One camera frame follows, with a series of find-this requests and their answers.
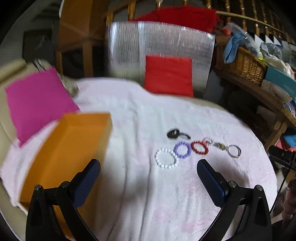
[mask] purple ring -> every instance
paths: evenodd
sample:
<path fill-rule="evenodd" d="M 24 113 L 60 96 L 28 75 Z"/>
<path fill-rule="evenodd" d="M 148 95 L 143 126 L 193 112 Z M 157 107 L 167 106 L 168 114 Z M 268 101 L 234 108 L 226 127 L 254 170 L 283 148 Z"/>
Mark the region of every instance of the purple ring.
<path fill-rule="evenodd" d="M 187 153 L 185 155 L 178 154 L 178 148 L 180 146 L 186 146 L 187 147 Z M 191 147 L 190 147 L 190 144 L 187 143 L 187 142 L 184 142 L 184 141 L 181 141 L 181 142 L 177 143 L 175 145 L 175 147 L 174 147 L 174 153 L 177 155 L 178 158 L 185 159 L 185 158 L 189 157 L 191 155 Z"/>

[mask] bracelet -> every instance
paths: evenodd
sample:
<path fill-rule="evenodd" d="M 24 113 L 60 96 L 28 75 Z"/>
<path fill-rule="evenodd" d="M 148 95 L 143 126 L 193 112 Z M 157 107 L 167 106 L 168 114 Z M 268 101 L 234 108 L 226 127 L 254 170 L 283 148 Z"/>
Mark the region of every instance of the bracelet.
<path fill-rule="evenodd" d="M 202 145 L 202 146 L 204 147 L 205 151 L 199 151 L 199 150 L 197 150 L 197 149 L 194 147 L 195 144 L 200 144 L 200 145 Z M 191 146 L 191 149 L 192 149 L 196 154 L 199 154 L 199 155 L 206 155 L 206 154 L 208 154 L 208 152 L 209 152 L 208 145 L 207 145 L 204 141 L 193 141 L 193 142 L 191 142 L 190 146 Z"/>
<path fill-rule="evenodd" d="M 185 155 L 181 155 L 178 153 L 178 148 L 180 146 L 186 146 L 187 147 L 187 153 Z M 191 147 L 190 147 L 190 144 L 187 143 L 187 142 L 184 142 L 184 141 L 181 141 L 179 143 L 177 143 L 174 147 L 174 153 L 177 155 L 178 158 L 182 158 L 182 159 L 185 159 L 187 157 L 189 157 L 191 155 Z"/>
<path fill-rule="evenodd" d="M 170 164 L 170 165 L 162 164 L 160 162 L 159 158 L 158 158 L 158 154 L 161 153 L 161 152 L 170 154 L 174 158 L 174 163 Z M 178 165 L 178 163 L 179 163 L 178 156 L 172 150 L 167 149 L 167 148 L 161 148 L 161 149 L 158 149 L 156 151 L 156 153 L 155 153 L 155 161 L 156 161 L 157 165 L 160 168 L 165 168 L 165 169 L 172 169 L 172 168 L 176 167 Z"/>

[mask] black cable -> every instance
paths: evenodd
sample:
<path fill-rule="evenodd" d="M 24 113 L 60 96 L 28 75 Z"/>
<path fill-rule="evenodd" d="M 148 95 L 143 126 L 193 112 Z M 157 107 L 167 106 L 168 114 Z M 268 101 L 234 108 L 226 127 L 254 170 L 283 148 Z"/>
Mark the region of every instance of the black cable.
<path fill-rule="evenodd" d="M 289 168 L 288 168 L 288 172 L 287 172 L 286 176 L 284 177 L 283 182 L 281 183 L 281 186 L 280 186 L 280 188 L 279 188 L 279 191 L 278 191 L 278 193 L 277 193 L 277 195 L 276 195 L 276 200 L 274 201 L 274 204 L 272 205 L 272 208 L 271 208 L 269 214 L 271 214 L 271 212 L 272 212 L 273 209 L 274 209 L 274 206 L 276 205 L 276 201 L 277 201 L 277 199 L 278 199 L 278 197 L 279 197 L 279 194 L 281 193 L 281 189 L 282 189 L 282 187 L 283 187 L 283 185 L 284 185 L 284 183 L 285 183 L 285 181 L 286 181 L 286 179 L 287 179 L 287 176 L 288 176 L 288 174 L 289 174 L 289 172 L 290 172 L 290 170 L 291 170 L 291 168 L 292 168 L 292 165 L 293 165 L 295 159 L 296 159 L 296 153 L 294 154 L 294 158 L 293 158 L 293 160 L 291 161 L 291 164 L 290 164 L 290 166 L 289 166 Z"/>

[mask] wooden railing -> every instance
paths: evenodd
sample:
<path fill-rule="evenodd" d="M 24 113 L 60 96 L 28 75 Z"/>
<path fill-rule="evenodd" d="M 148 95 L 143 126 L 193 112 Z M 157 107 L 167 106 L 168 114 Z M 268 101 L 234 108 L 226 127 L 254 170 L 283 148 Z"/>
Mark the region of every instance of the wooden railing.
<path fill-rule="evenodd" d="M 120 10 L 127 8 L 127 14 L 128 14 L 128 20 L 133 20 L 135 18 L 135 6 L 136 2 L 143 1 L 143 0 L 132 0 L 127 1 L 125 3 L 120 4 L 116 8 L 112 9 L 111 11 L 108 11 L 103 15 L 104 19 L 106 19 L 106 24 L 109 25 L 114 21 L 114 14 L 119 12 Z M 156 0 L 155 6 L 156 9 L 159 9 L 162 7 L 162 3 L 165 0 Z M 189 0 L 182 0 L 183 5 L 187 5 L 189 3 Z M 237 0 L 239 2 L 240 6 L 240 13 L 233 13 L 231 12 L 231 6 L 229 0 L 221 0 L 221 2 L 224 5 L 223 11 L 217 10 L 217 15 L 220 15 L 222 18 L 225 17 L 225 24 L 231 22 L 232 17 L 236 17 L 241 19 L 241 24 L 239 25 L 247 31 L 247 23 L 246 20 L 251 20 L 254 22 L 254 33 L 256 35 L 260 34 L 260 28 L 259 25 L 264 26 L 264 34 L 269 36 L 271 33 L 275 37 L 280 37 L 281 39 L 287 40 L 288 42 L 291 42 L 291 37 L 289 33 L 286 31 L 284 24 L 280 21 L 280 19 L 275 15 L 274 12 L 272 12 L 261 0 L 255 1 L 251 0 L 250 3 L 252 5 L 252 11 L 253 16 L 246 16 L 245 6 L 243 0 Z M 211 0 L 204 0 L 204 5 L 206 8 L 211 9 L 212 8 L 212 1 Z M 262 19 L 263 21 L 260 21 L 258 19 L 258 8 L 261 8 L 262 12 Z M 267 14 L 270 18 L 270 22 L 267 21 Z"/>

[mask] red fabric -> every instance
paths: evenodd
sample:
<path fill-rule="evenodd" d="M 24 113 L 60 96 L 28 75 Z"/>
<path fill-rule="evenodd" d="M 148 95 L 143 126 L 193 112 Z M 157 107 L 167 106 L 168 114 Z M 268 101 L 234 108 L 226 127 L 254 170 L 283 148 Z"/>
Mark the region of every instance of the red fabric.
<path fill-rule="evenodd" d="M 280 137 L 279 141 L 276 144 L 276 147 L 285 151 L 296 152 L 296 147 L 289 147 L 288 143 L 285 141 L 283 137 Z"/>
<path fill-rule="evenodd" d="M 154 94 L 193 97 L 191 59 L 146 56 L 144 87 Z"/>
<path fill-rule="evenodd" d="M 133 21 L 170 23 L 212 33 L 216 21 L 221 20 L 215 9 L 183 6 L 157 9 Z"/>

